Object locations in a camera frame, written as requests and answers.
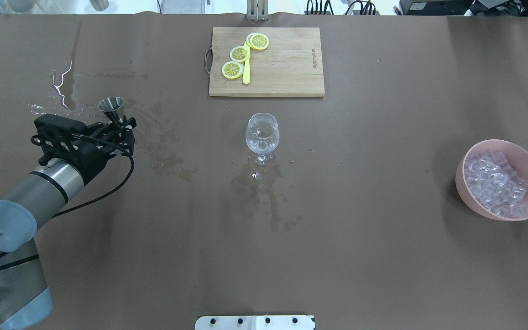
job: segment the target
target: yellow spoon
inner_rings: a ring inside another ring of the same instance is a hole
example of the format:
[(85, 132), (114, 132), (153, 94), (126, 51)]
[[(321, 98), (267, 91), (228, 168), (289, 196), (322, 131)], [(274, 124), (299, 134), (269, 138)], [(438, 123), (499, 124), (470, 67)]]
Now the yellow spoon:
[(250, 80), (252, 79), (250, 75), (250, 50), (252, 49), (252, 47), (248, 44), (248, 42), (245, 42), (243, 46), (247, 48), (247, 58), (243, 63), (242, 83), (249, 84)]

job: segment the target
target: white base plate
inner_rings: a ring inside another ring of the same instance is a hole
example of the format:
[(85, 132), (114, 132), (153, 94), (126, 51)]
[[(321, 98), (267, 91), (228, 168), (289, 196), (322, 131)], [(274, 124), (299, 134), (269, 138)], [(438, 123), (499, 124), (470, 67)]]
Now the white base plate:
[(195, 330), (314, 330), (312, 315), (241, 315), (200, 317)]

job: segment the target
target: metal handle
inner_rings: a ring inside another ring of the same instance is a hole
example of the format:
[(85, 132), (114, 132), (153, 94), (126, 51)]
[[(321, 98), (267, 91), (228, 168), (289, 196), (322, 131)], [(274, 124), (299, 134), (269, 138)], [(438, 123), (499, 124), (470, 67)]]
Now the metal handle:
[[(211, 53), (211, 65), (209, 65), (209, 69), (207, 69), (207, 58), (209, 56), (209, 53)], [(205, 53), (205, 61), (203, 61), (203, 67), (205, 67), (205, 71), (207, 71), (207, 75), (211, 77), (211, 66), (213, 65), (213, 44), (209, 46), (209, 50)]]

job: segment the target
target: pink bowl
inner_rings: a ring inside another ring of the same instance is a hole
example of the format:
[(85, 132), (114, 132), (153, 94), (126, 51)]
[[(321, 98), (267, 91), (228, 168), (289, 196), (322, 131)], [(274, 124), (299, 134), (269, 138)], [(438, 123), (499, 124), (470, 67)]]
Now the pink bowl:
[(464, 178), (463, 165), (466, 161), (466, 158), (471, 154), (479, 154), (485, 152), (486, 150), (492, 150), (495, 153), (505, 153), (506, 158), (508, 159), (513, 169), (517, 171), (518, 175), (528, 180), (528, 152), (526, 150), (508, 141), (486, 140), (478, 142), (472, 148), (470, 148), (470, 150), (467, 151), (462, 160), (459, 162), (459, 166), (457, 167), (457, 171), (455, 173), (455, 186), (457, 188), (459, 196), (470, 209), (473, 209), (473, 211), (475, 211), (479, 215), (484, 215), (487, 218), (509, 221), (520, 221), (528, 219), (528, 192), (523, 199), (525, 205), (527, 206), (527, 212), (525, 213), (525, 215), (520, 218), (505, 218), (499, 217), (498, 215), (495, 215), (487, 209), (484, 209), (484, 206), (478, 203), (476, 198), (474, 198), (472, 193), (469, 191), (468, 185), (466, 184), (466, 180)]

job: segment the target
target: glass base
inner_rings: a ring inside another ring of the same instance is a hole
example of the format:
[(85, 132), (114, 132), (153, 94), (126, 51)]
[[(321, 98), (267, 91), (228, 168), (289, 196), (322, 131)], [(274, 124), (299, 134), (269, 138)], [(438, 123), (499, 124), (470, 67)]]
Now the glass base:
[(252, 170), (260, 173), (272, 169), (272, 166), (276, 163), (273, 153), (257, 154), (254, 152), (250, 153), (247, 162), (250, 164)]

